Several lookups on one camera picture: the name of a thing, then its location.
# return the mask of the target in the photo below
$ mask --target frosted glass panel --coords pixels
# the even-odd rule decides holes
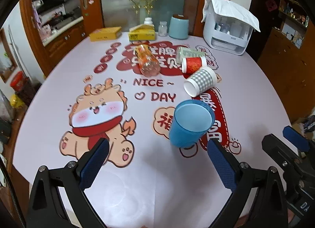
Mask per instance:
[[[190,33],[195,23],[197,5],[199,0],[155,0],[152,2],[152,17],[156,31],[160,21],[167,21],[168,26],[173,14],[184,14],[190,20]],[[121,26],[123,31],[143,23],[147,17],[145,9],[140,9],[136,14],[134,3],[130,0],[101,0],[104,24],[106,27]]]

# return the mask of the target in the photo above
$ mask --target glass cup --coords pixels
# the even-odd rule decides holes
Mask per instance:
[[[215,113],[211,107],[196,99],[186,100],[176,106],[169,138],[174,146],[187,148],[212,127]]]

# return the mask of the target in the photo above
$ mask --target brown canister lid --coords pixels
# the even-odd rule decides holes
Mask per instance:
[[[173,18],[188,20],[188,16],[179,15],[179,14],[174,14]]]

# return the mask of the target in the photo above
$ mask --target red scarf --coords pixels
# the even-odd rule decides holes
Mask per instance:
[[[78,137],[88,137],[88,147],[89,150],[93,148],[94,145],[96,145],[97,141],[100,138],[106,138],[109,140],[108,135],[106,134],[107,131],[110,129],[116,127],[119,122],[121,122],[122,116],[117,116],[109,121],[93,125],[93,126],[87,126],[87,127],[74,127],[72,129],[72,132],[77,135]]]

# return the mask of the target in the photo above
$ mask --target cartoon lion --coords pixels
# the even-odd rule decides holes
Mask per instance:
[[[72,132],[67,131],[59,144],[60,152],[77,159],[91,150],[100,138],[106,138],[110,152],[105,160],[118,168],[127,166],[134,154],[133,143],[126,139],[133,135],[136,122],[131,117],[121,125],[122,114],[127,110],[127,98],[120,85],[113,85],[107,78],[105,84],[91,84],[84,88],[84,95],[77,97],[69,114]]]

